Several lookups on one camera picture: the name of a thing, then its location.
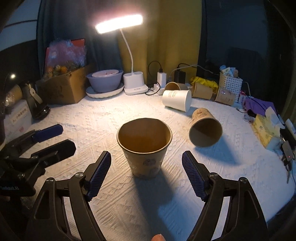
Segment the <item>brown paper cup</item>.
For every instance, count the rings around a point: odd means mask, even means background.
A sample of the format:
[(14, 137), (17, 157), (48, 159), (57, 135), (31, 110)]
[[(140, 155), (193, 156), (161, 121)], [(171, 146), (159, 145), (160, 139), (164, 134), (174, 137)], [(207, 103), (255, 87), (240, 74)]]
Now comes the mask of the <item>brown paper cup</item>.
[(215, 102), (219, 102), (228, 106), (232, 106), (235, 102), (235, 94), (230, 90), (225, 89), (224, 87), (219, 87)]
[(173, 134), (170, 127), (155, 118), (138, 118), (123, 124), (116, 139), (133, 175), (151, 179), (159, 173)]
[(210, 87), (194, 82), (192, 87), (192, 97), (210, 100), (213, 91)]
[(165, 90), (188, 90), (188, 87), (183, 83), (169, 82), (166, 84)]
[(221, 123), (206, 108), (198, 108), (192, 114), (189, 139), (200, 148), (216, 144), (223, 134)]

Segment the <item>brown paper cup lying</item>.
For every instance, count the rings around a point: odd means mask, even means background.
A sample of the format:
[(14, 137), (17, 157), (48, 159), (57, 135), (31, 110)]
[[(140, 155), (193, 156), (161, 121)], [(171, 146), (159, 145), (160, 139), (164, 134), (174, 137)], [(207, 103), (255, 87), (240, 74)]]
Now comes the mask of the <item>brown paper cup lying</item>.
[(221, 123), (206, 108), (198, 108), (192, 114), (189, 139), (200, 148), (216, 144), (223, 134)]

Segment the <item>white label box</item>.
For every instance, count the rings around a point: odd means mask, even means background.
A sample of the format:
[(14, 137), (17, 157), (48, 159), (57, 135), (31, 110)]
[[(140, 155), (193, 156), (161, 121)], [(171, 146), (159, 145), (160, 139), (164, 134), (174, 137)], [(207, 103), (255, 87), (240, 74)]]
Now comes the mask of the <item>white label box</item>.
[(20, 100), (13, 106), (11, 114), (4, 119), (6, 142), (26, 133), (33, 123), (33, 118), (26, 100)]

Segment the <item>cardboard box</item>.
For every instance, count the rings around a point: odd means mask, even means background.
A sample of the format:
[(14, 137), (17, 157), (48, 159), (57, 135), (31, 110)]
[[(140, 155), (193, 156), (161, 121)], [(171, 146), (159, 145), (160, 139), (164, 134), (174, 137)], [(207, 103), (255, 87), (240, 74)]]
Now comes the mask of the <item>cardboard box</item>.
[(94, 64), (53, 77), (36, 81), (37, 93), (48, 104), (75, 104), (86, 96), (90, 83), (87, 78), (94, 72)]

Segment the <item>black electronic device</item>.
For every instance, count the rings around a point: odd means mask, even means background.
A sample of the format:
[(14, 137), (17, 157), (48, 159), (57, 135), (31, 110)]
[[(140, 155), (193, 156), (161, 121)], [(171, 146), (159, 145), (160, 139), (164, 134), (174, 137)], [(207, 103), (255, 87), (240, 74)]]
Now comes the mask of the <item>black electronic device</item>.
[(284, 165), (288, 165), (292, 160), (295, 159), (295, 155), (292, 151), (292, 148), (289, 144), (288, 141), (284, 141), (281, 145), (281, 150), (282, 150), (282, 153), (283, 153), (283, 157), (282, 157), (282, 161), (284, 163)]

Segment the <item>thumb tip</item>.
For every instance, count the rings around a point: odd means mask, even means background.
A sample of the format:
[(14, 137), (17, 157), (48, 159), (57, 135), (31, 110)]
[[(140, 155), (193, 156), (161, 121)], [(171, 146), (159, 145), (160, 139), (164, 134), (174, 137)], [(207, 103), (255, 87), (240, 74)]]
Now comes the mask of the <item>thumb tip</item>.
[(164, 236), (159, 233), (157, 235), (154, 235), (151, 239), (151, 241), (166, 241), (166, 239), (164, 238)]

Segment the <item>yellow tissue pack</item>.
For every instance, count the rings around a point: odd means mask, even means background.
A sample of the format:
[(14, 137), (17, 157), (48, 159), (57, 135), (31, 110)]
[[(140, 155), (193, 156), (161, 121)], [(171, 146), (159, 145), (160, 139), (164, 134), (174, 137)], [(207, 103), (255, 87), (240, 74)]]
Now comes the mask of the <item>yellow tissue pack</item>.
[(257, 114), (252, 125), (266, 149), (276, 150), (280, 147), (280, 130), (284, 130), (285, 126), (271, 106), (266, 109), (265, 115)]

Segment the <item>pink plastic bag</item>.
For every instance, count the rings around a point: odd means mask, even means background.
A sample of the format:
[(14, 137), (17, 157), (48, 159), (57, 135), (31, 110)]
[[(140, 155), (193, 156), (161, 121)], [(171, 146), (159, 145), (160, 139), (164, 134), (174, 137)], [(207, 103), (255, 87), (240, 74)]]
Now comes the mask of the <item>pink plastic bag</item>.
[(85, 39), (58, 40), (46, 49), (44, 78), (66, 74), (86, 65)]

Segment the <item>purple bowl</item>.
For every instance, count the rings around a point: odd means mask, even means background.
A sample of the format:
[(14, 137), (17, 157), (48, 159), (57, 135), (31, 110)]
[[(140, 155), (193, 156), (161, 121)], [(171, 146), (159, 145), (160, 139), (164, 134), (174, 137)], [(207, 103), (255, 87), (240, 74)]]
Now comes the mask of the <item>purple bowl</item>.
[(87, 75), (87, 78), (94, 91), (106, 93), (118, 88), (122, 74), (122, 70), (110, 69), (90, 73)]

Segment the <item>purple cloth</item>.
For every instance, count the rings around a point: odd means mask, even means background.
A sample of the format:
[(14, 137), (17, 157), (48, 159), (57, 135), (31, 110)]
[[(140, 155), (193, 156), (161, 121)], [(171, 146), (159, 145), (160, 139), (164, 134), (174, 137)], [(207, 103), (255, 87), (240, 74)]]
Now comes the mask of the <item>purple cloth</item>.
[(265, 116), (265, 111), (271, 107), (275, 112), (275, 106), (272, 102), (263, 101), (254, 97), (247, 96), (245, 101), (243, 102), (243, 108), (247, 112), (247, 114), (253, 118), (255, 118), (258, 114), (261, 116)]

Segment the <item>white perforated basket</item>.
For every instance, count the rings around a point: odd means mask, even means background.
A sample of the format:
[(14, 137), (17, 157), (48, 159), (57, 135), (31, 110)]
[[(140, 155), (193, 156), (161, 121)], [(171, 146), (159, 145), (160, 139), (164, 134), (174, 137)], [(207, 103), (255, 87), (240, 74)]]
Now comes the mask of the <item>white perforated basket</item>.
[(229, 90), (235, 94), (235, 102), (238, 102), (243, 80), (241, 78), (234, 78), (223, 73), (220, 73), (219, 86)]

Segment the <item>yellow plastic bag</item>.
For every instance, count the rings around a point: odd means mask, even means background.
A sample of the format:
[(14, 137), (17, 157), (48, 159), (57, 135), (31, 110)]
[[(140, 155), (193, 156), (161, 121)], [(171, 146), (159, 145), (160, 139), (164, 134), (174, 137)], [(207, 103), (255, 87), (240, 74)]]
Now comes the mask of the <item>yellow plastic bag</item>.
[(198, 76), (192, 77), (189, 82), (191, 85), (193, 85), (193, 83), (196, 82), (196, 83), (202, 84), (206, 87), (210, 87), (214, 93), (217, 93), (218, 88), (219, 88), (218, 84), (215, 81), (204, 79), (204, 78), (201, 78)]

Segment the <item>white charger plug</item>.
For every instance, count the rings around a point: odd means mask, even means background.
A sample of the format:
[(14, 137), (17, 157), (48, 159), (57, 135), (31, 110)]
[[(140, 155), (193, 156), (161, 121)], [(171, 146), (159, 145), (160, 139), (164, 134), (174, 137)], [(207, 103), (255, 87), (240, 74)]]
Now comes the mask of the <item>white charger plug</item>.
[(167, 74), (165, 72), (158, 72), (157, 73), (157, 82), (161, 88), (165, 88), (167, 81)]

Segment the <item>black power adapter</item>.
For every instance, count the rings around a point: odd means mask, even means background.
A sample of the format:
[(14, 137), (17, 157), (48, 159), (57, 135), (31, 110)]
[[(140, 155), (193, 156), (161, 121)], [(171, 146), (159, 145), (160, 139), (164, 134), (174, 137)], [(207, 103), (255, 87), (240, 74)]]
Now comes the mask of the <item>black power adapter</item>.
[(186, 83), (186, 73), (182, 70), (175, 70), (174, 71), (174, 81), (176, 83)]

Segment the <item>yellow curtain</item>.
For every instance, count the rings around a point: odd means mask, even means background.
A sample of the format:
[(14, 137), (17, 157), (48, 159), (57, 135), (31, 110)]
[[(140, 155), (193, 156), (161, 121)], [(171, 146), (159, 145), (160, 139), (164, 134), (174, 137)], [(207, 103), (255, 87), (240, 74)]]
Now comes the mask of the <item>yellow curtain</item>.
[(140, 26), (123, 30), (134, 60), (134, 70), (144, 74), (144, 81), (156, 81), (158, 64), (170, 74), (178, 64), (198, 61), (201, 1), (116, 1), (116, 10), (125, 14), (141, 14)]

